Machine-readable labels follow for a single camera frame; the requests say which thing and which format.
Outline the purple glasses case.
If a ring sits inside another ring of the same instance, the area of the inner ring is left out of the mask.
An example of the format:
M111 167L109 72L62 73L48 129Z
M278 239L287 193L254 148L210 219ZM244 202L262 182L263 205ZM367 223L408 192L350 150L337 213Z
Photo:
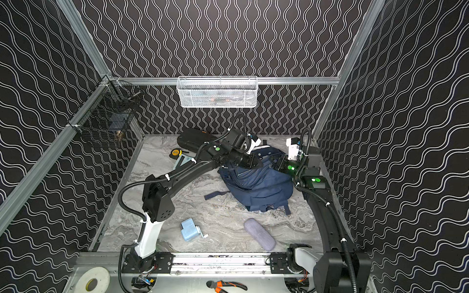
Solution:
M276 240L259 222L249 218L244 222L244 228L264 250L273 251L276 246Z

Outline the black zippered case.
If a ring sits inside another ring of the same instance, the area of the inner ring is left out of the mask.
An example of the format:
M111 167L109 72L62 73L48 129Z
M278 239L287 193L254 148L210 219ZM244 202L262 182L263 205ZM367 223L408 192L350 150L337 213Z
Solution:
M196 153L205 143L216 139L216 136L201 131L199 129L188 128L184 130L177 138L177 144L180 148Z

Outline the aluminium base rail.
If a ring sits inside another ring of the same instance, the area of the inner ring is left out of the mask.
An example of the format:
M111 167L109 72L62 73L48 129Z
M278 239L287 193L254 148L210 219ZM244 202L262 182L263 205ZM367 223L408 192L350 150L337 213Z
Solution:
M279 252L160 252L146 264L121 261L119 255L119 252L82 253L75 271L104 267L112 275L120 269L126 277L147 273L165 277L300 277L304 272L311 275L322 257L308 247L297 249L292 257Z

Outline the teal calculator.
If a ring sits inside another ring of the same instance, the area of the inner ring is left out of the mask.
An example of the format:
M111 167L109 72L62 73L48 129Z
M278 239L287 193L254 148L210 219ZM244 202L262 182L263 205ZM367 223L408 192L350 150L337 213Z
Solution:
M190 162L192 161L193 157L191 156L188 156L184 153L182 153L178 159L176 160L176 163L174 165L174 169L177 169L179 167L181 167L182 165L186 164L187 162Z

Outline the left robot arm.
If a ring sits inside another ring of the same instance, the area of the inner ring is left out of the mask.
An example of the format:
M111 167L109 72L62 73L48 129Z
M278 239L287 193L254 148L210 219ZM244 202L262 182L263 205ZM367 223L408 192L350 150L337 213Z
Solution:
M125 211L142 220L138 238L132 244L121 246L118 271L149 273L156 266L156 243L163 223L175 212L173 197L189 183L205 173L222 166L253 170L262 166L253 154L262 143L256 134L233 125L219 137L199 129L189 128L178 136L177 144L195 154L188 162L159 177L149 176L144 181L126 185L117 195L118 204ZM143 186L142 211L127 206L123 194L136 186Z

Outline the navy blue backpack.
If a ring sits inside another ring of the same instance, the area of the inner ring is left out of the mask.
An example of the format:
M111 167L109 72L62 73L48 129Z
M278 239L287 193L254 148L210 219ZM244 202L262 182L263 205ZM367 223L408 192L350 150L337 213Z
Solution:
M276 159L285 153L264 145L254 148L252 154L262 163L261 168L248 170L233 164L220 167L218 173L228 190L212 192L205 195L204 199L231 193L250 212L266 212L283 207L285 214L291 215L288 200L293 195L292 177L274 169Z

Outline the orange handled pliers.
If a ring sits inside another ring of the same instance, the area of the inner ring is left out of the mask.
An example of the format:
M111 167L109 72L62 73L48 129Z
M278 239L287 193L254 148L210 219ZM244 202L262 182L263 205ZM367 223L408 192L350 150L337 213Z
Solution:
M238 283L238 282L225 282L225 281L207 281L206 286L208 288L214 289L216 293L227 293L224 287L234 287L238 289L242 289L244 291L248 290L248 287L245 284Z

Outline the light blue pencil sharpener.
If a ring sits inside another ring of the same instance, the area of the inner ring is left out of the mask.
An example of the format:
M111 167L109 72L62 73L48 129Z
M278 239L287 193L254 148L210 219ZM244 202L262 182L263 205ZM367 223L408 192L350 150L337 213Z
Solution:
M192 218L181 223L181 234L186 242L189 242L198 236L201 236L204 239L208 237L208 235L204 234L201 228L194 223Z

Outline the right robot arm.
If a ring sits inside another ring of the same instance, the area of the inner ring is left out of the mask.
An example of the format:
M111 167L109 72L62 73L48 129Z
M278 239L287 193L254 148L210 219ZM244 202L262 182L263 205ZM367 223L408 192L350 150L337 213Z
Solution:
M305 128L294 151L274 160L276 171L290 175L295 190L302 193L319 228L322 253L306 244L287 250L288 269L308 281L309 293L363 293L371 270L371 259L360 251L347 233L333 201L332 187L321 175L320 149L311 145L311 130Z

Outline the yellow black tape measure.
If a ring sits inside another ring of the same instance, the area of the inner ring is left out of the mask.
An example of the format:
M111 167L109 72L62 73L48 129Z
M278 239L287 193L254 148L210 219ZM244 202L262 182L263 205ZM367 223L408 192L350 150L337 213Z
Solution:
M175 149L171 150L171 152L169 154L169 157L171 159L177 160L182 155L182 153L183 153L182 149L175 148Z

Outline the white tape roll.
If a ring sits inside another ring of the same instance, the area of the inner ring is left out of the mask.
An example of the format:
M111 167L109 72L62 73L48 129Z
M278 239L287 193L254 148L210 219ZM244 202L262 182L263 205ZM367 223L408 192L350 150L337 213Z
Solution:
M75 285L75 293L105 293L109 288L111 275L104 267L94 267L85 272Z

